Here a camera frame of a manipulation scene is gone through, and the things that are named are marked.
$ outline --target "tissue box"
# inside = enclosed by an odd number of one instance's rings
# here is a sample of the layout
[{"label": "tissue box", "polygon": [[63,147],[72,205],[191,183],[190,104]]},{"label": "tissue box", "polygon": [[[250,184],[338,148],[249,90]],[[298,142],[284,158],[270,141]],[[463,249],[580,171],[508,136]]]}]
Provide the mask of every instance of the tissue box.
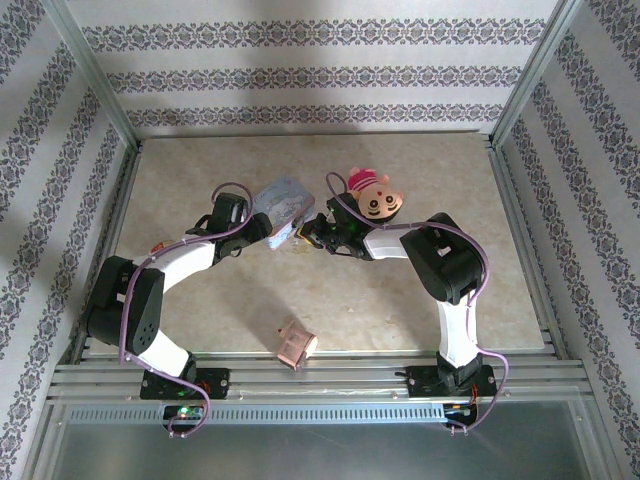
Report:
[{"label": "tissue box", "polygon": [[269,248],[276,249],[313,216],[315,198],[296,179],[287,176],[262,190],[253,202],[254,212],[266,214],[271,221],[273,231],[266,240]]}]

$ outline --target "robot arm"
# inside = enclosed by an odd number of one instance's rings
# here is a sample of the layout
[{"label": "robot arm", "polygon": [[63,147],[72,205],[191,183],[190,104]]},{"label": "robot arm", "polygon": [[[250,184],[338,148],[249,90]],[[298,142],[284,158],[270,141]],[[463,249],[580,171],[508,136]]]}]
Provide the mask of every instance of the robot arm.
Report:
[{"label": "robot arm", "polygon": [[[187,230],[183,241],[228,231],[244,221],[246,214],[244,198],[220,194],[213,213],[203,216],[194,228]],[[235,235],[188,245],[185,242],[185,246],[159,257],[153,268],[144,269],[131,299],[126,351],[154,369],[193,382],[196,376],[194,356],[176,345],[159,328],[164,293],[188,276],[206,270],[228,256],[239,255],[243,248],[270,233],[269,218],[258,213]],[[145,255],[128,260],[112,256],[104,262],[84,313],[87,332],[92,337],[118,346],[124,294],[129,279],[146,258]]]},{"label": "robot arm", "polygon": [[[347,205],[355,203],[349,194],[340,197]],[[349,206],[357,211],[357,205]],[[349,256],[362,260],[409,259],[422,285],[438,304],[441,331],[438,375],[452,391],[459,389],[482,366],[475,304],[468,306],[469,297],[482,280],[479,253],[466,240],[444,228],[371,229],[335,199],[329,200],[328,207],[335,223],[319,214],[299,230],[298,236],[331,254],[341,254],[338,249],[343,247]],[[434,215],[429,222],[459,230],[445,213]]]}]

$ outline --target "glass panel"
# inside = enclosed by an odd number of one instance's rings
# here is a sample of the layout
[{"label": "glass panel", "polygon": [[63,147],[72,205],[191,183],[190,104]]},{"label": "glass panel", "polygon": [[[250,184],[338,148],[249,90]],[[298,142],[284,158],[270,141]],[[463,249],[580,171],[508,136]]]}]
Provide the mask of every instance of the glass panel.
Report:
[{"label": "glass panel", "polygon": [[160,426],[69,425],[58,479],[584,479],[563,402],[500,404],[454,438],[441,425],[209,426],[188,440]]}]

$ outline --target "pink toy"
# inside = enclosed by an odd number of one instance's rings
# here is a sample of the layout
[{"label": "pink toy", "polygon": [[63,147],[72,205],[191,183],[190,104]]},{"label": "pink toy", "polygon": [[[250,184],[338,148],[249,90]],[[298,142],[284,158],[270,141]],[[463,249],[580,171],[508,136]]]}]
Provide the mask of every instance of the pink toy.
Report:
[{"label": "pink toy", "polygon": [[278,360],[297,371],[300,363],[316,351],[318,337],[305,330],[295,320],[292,320],[284,329],[278,331],[283,338],[282,345],[278,351]]},{"label": "pink toy", "polygon": [[378,177],[370,168],[353,167],[349,172],[349,193],[358,202],[360,213],[373,222],[391,220],[402,207],[404,194],[388,185],[389,177]]}]

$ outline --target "patterned wallpaper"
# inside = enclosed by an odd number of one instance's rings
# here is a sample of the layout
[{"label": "patterned wallpaper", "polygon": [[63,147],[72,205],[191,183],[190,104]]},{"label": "patterned wallpaper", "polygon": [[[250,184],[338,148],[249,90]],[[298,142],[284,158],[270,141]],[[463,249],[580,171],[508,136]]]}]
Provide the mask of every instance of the patterned wallpaper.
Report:
[{"label": "patterned wallpaper", "polygon": [[53,367],[95,274],[124,152],[42,5],[0,0],[0,11],[4,480],[20,478]]},{"label": "patterned wallpaper", "polygon": [[489,133],[556,2],[68,3],[150,137]]},{"label": "patterned wallpaper", "polygon": [[640,478],[639,13],[585,2],[502,149],[624,478]]}]

